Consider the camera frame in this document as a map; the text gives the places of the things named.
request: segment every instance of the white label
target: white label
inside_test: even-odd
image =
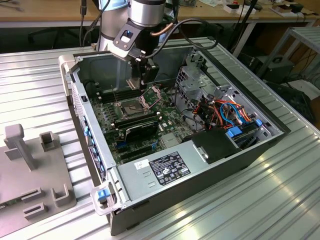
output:
[[[188,168],[181,169],[182,173],[184,173],[185,171],[188,171]]]
[[[135,168],[136,168],[137,170],[143,169],[143,168],[149,166],[149,160],[148,160],[148,159],[145,159],[145,160],[142,160],[142,161],[138,161],[138,162],[135,162],[134,165],[135,165]]]

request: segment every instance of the blue drive bracket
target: blue drive bracket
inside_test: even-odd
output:
[[[226,133],[230,136],[230,138],[233,138],[239,134],[242,134],[242,131],[240,130],[239,127],[234,126],[234,127],[230,127]]]

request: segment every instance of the open computer chassis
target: open computer chassis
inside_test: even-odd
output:
[[[128,63],[109,52],[59,60],[67,95],[72,80],[94,207],[113,236],[248,167],[290,132],[207,50],[165,47],[153,59],[160,73],[143,92]],[[222,106],[227,101],[233,106]]]

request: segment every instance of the metal rack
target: metal rack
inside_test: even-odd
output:
[[[289,37],[294,37],[295,41],[293,44],[289,47],[289,49],[284,54],[284,57],[288,59],[295,48],[298,46],[299,43],[303,43],[306,46],[308,46],[313,51],[320,53],[320,27],[289,27],[280,41],[277,43],[277,45],[272,50],[271,54],[268,56],[267,60],[264,62],[262,67],[260,68],[259,72],[257,73],[257,76],[260,78],[263,73],[266,71],[269,64],[272,62],[272,60],[275,58],[277,53],[280,51],[280,49],[283,47],[283,45],[287,42]],[[313,71],[320,68],[320,61],[316,66],[310,71],[310,73],[313,73]]]
[[[206,38],[198,43],[208,46]],[[168,45],[185,44],[171,40]],[[210,50],[239,81],[291,130],[253,164],[115,237],[107,218],[95,213],[93,187],[60,77],[58,56],[90,47],[0,55],[0,137],[8,119],[33,138],[59,134],[77,205],[3,239],[318,239],[320,234],[320,132],[234,56]],[[212,66],[210,73],[226,82]],[[28,117],[21,119],[22,112]]]

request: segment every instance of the blue cable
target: blue cable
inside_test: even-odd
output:
[[[222,105],[221,105],[221,107],[220,107],[220,114],[221,114],[221,117],[222,117],[226,122],[228,122],[228,123],[232,124],[232,126],[234,127],[234,126],[235,126],[235,125],[234,125],[234,123],[233,123],[232,121],[228,120],[228,119],[225,117],[224,113],[223,113],[223,109],[222,109],[222,107],[223,107],[223,105],[224,105],[224,104],[222,104]]]
[[[243,123],[246,123],[246,122],[247,122],[247,121],[239,114],[239,111],[236,109],[236,107],[235,107],[233,104],[228,103],[228,102],[222,104],[221,107],[220,107],[221,117],[222,117],[225,121],[227,121],[228,123],[231,123],[232,126],[235,126],[234,123],[233,123],[232,121],[226,119],[225,115],[223,114],[223,112],[222,112],[222,110],[223,110],[222,107],[223,107],[224,105],[229,105],[229,106],[231,106],[231,107],[234,109],[234,111],[235,111],[236,115],[238,116],[238,118],[239,118]]]

